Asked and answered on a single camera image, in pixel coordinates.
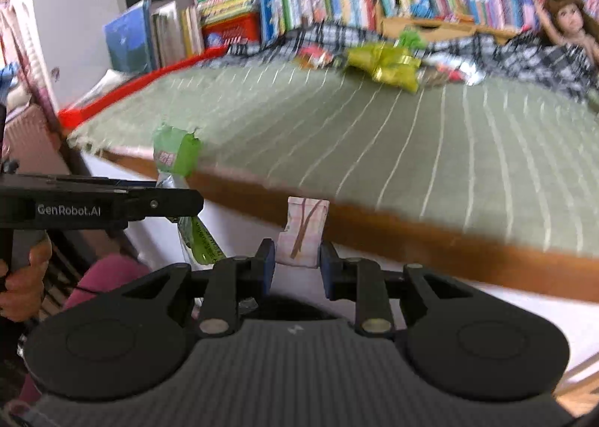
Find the human hand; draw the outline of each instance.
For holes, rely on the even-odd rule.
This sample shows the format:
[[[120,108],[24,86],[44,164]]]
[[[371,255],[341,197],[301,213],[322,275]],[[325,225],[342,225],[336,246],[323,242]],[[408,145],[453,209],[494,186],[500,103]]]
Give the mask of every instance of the human hand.
[[[41,307],[44,291],[43,279],[52,256],[52,243],[46,239],[29,252],[29,266],[6,277],[6,292],[0,293],[0,315],[13,322],[22,322],[35,316]],[[5,277],[8,267],[0,260],[0,277]]]

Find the checkered blanket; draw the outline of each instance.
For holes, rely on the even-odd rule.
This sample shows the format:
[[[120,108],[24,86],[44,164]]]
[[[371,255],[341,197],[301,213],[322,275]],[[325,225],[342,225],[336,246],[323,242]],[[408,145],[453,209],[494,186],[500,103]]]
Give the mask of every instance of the checkered blanket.
[[[475,34],[433,42],[428,52],[444,52],[475,61],[490,75],[536,82],[585,102],[589,89],[597,88],[596,70],[578,45],[546,46],[532,31],[497,45],[489,34]]]
[[[366,42],[384,40],[381,35],[361,28],[331,22],[291,30],[268,47],[259,44],[231,45],[221,58],[203,61],[201,66],[253,66],[275,60],[290,61],[298,51],[316,44],[333,55]],[[577,45],[544,46],[531,31],[522,33],[505,45],[497,45],[489,34],[475,34],[454,40],[431,43],[427,53],[446,52],[475,61],[490,75],[537,82],[561,91],[578,102],[586,101],[589,89],[597,88],[595,69],[585,50]]]
[[[199,65],[215,68],[229,65],[262,65],[275,60],[290,61],[301,48],[308,45],[318,45],[332,55],[341,55],[346,48],[383,39],[373,31],[322,22],[308,28],[290,30],[267,47],[261,47],[258,43],[230,45],[227,54],[223,57],[202,61]]]

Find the bed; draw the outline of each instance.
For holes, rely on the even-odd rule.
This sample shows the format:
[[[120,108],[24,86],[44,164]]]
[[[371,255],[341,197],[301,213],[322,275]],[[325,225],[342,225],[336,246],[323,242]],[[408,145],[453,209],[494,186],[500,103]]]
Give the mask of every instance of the bed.
[[[161,123],[197,131],[190,183],[212,201],[284,224],[287,195],[327,198],[338,243],[599,302],[596,123],[561,94],[501,78],[409,94],[292,62],[190,67],[70,143],[151,175]]]

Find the snack packet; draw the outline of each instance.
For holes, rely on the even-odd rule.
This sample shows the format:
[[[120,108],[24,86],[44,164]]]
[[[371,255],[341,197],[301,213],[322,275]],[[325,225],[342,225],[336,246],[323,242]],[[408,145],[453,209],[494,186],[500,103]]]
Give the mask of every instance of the snack packet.
[[[406,47],[384,42],[366,43],[347,50],[347,65],[365,70],[374,81],[395,85],[412,93],[418,91],[420,59]]]
[[[298,51],[295,60],[302,69],[323,69],[333,62],[333,56],[322,47],[308,45]]]
[[[422,64],[435,67],[440,72],[448,73],[450,82],[463,82],[466,85],[480,84],[486,77],[486,72],[471,60],[457,55],[445,54],[422,54]]]
[[[154,161],[159,171],[157,187],[188,189],[185,178],[195,170],[201,146],[194,134],[161,125],[154,133]],[[176,222],[184,254],[194,268],[211,268],[225,257],[200,218],[181,217]]]

